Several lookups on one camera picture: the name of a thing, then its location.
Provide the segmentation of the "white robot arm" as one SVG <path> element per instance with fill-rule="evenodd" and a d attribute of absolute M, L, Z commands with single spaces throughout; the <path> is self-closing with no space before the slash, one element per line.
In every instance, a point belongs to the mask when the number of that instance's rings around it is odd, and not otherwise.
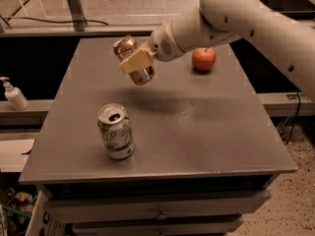
<path fill-rule="evenodd" d="M 200 0 L 155 29 L 125 56 L 127 74 L 169 62 L 198 47 L 246 39 L 308 97 L 315 98 L 315 29 L 265 6 L 260 0 Z"/>

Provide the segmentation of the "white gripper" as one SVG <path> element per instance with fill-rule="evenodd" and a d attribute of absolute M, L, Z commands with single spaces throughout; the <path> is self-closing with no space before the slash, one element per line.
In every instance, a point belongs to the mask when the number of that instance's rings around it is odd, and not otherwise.
<path fill-rule="evenodd" d="M 153 65 L 155 57 L 162 62 L 170 62 L 185 54 L 177 45 L 172 32 L 171 22 L 155 29 L 148 40 L 150 48 L 136 50 L 123 48 L 118 52 L 120 68 L 127 74 Z"/>

